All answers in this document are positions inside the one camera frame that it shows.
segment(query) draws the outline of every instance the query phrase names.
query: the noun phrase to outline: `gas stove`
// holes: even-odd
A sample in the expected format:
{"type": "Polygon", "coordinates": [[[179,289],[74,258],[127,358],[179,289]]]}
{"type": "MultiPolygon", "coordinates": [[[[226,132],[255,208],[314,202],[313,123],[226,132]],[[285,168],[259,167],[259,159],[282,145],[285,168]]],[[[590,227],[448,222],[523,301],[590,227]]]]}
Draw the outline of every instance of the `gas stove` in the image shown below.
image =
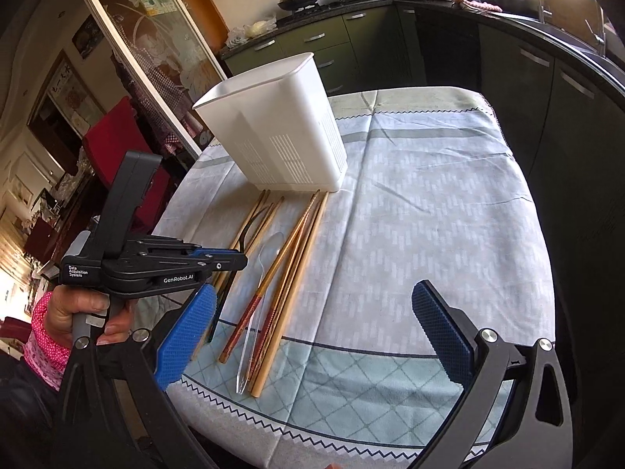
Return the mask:
{"type": "Polygon", "coordinates": [[[358,4],[370,1],[371,0],[338,0],[337,2],[332,2],[331,4],[326,5],[314,4],[305,7],[304,9],[295,10],[294,12],[291,12],[291,15],[288,15],[286,17],[281,17],[276,21],[276,25],[278,28],[281,28],[311,15],[317,15],[319,13],[327,12],[329,10],[340,9],[341,7],[345,7],[351,4],[358,4]]]}

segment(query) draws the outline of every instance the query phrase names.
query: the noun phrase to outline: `clear plastic spoon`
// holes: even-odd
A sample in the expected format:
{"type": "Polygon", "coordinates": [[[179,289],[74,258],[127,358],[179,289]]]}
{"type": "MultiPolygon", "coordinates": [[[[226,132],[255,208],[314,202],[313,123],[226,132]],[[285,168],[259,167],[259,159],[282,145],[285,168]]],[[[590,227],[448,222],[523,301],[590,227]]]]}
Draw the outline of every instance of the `clear plastic spoon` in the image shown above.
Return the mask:
{"type": "MultiPolygon", "coordinates": [[[[265,270],[271,267],[280,248],[284,245],[284,235],[283,233],[275,233],[272,235],[262,246],[261,250],[258,252],[258,260],[254,266],[254,269],[258,269],[260,272],[260,277],[258,280],[258,284],[260,285],[263,277],[265,276],[265,270]]],[[[261,318],[263,313],[263,308],[265,304],[265,296],[263,296],[260,304],[252,314],[251,318],[249,318],[248,327],[245,332],[245,339],[243,341],[243,350],[241,352],[241,360],[239,361],[239,369],[236,374],[236,392],[238,394],[242,394],[245,391],[246,386],[248,385],[249,380],[249,365],[251,364],[252,353],[254,352],[254,347],[256,346],[256,338],[258,337],[258,330],[261,327],[261,318]],[[251,344],[251,350],[248,351],[248,343],[249,343],[249,333],[252,331],[252,325],[255,322],[254,329],[254,337],[253,342],[251,344]]]]}

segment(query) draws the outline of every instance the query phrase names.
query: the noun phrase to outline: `tablecloth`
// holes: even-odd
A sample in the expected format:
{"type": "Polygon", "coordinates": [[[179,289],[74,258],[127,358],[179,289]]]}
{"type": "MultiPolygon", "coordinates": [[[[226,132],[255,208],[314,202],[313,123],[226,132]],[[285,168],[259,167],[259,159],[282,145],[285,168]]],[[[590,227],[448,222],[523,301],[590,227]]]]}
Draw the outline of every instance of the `tablecloth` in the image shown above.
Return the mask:
{"type": "MultiPolygon", "coordinates": [[[[213,342],[168,394],[195,429],[257,467],[407,467],[461,393],[413,315],[413,286],[429,279],[477,327],[507,341],[554,340],[549,258],[521,169],[481,95],[426,87],[330,102],[348,172],[329,196],[262,396],[234,390],[241,343],[217,363],[258,284],[255,256],[213,342]]],[[[257,196],[216,143],[155,233],[228,246],[257,196]]],[[[286,194],[268,236],[287,235],[308,199],[286,194]]],[[[169,308],[148,303],[144,322],[169,308]]],[[[507,392],[504,384],[474,454],[488,443],[507,392]]]]}

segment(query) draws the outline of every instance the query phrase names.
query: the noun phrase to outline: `metal bolt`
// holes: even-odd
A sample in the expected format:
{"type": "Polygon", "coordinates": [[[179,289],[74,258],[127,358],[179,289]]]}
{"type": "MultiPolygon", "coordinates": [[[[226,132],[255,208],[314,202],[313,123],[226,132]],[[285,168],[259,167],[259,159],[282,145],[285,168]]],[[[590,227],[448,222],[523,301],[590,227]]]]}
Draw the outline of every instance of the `metal bolt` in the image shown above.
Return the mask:
{"type": "Polygon", "coordinates": [[[541,338],[538,341],[538,345],[541,347],[543,351],[550,351],[553,348],[553,344],[548,341],[546,338],[541,338]]]}
{"type": "Polygon", "coordinates": [[[74,347],[76,349],[85,349],[88,345],[89,345],[89,337],[80,337],[74,344],[74,347]]]}
{"type": "Polygon", "coordinates": [[[490,343],[496,342],[498,339],[497,333],[495,333],[495,331],[490,328],[482,330],[482,338],[490,343]]]}
{"type": "Polygon", "coordinates": [[[149,338],[150,331],[148,329],[139,328],[132,332],[132,340],[134,340],[135,342],[145,342],[149,338]]]}

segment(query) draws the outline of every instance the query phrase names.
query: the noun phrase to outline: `cutting board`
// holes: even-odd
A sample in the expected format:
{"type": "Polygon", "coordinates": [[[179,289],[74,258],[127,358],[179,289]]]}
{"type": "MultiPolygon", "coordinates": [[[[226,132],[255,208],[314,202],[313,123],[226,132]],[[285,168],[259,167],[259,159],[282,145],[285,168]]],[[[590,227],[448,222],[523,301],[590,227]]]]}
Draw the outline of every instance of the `cutting board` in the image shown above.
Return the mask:
{"type": "Polygon", "coordinates": [[[599,35],[599,5],[595,0],[545,0],[545,9],[553,14],[551,24],[596,47],[595,37],[584,21],[587,19],[599,35]]]}

